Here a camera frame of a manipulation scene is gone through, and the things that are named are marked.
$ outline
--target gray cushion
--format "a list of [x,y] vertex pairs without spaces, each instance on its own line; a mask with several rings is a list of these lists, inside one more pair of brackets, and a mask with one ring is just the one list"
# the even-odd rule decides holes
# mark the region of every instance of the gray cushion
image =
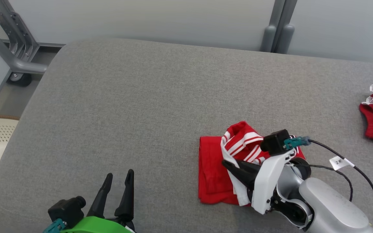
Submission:
[[[41,232],[51,222],[47,209],[77,195],[87,212],[109,172],[112,217],[132,168],[138,232],[298,232],[277,213],[201,204],[199,137],[241,120],[262,135],[286,128],[334,148],[373,181],[373,141],[358,110],[370,84],[373,63],[125,39],[68,44],[1,159],[0,223]],[[302,150],[314,164],[333,157],[314,145]],[[373,223],[371,188],[352,168],[342,171]],[[343,177],[313,175],[348,197]]]

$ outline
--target cable label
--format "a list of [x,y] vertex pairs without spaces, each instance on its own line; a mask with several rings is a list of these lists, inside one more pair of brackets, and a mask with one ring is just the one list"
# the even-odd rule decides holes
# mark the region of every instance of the cable label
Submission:
[[355,167],[355,165],[353,163],[351,163],[351,161],[347,160],[346,158],[342,159],[339,156],[335,156],[335,157],[329,159],[329,162],[330,162],[330,164],[332,165],[332,167],[335,171],[337,171],[340,168],[343,168],[345,166],[348,166],[348,165],[351,165],[352,167]]

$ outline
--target metal bracket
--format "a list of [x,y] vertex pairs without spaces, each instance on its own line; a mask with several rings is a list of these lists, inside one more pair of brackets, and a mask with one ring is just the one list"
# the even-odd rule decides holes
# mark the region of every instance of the metal bracket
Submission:
[[0,56],[12,70],[10,80],[18,81],[24,73],[43,74],[47,65],[30,62],[40,46],[6,0],[0,0],[0,25],[9,38],[9,49],[0,39]]

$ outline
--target teal connector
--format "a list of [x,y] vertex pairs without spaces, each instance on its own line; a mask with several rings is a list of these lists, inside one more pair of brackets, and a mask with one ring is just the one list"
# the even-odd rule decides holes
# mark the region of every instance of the teal connector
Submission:
[[64,222],[61,220],[61,218],[58,218],[55,221],[53,221],[53,223],[50,224],[49,227],[47,227],[43,231],[43,233],[60,233],[60,231],[64,230],[64,228],[65,228]]
[[309,137],[296,137],[294,139],[285,139],[284,140],[284,146],[287,150],[296,148],[298,146],[309,146],[311,142],[309,142]]

